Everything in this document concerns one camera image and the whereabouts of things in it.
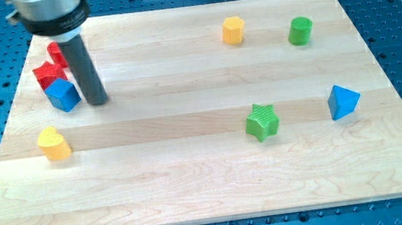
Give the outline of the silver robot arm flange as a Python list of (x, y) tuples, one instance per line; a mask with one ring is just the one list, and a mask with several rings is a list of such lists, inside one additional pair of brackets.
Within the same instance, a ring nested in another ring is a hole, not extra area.
[(79, 36), (81, 25), (90, 15), (86, 0), (5, 0), (5, 3), (14, 6), (6, 17), (11, 24), (23, 24), (30, 33), (57, 43)]

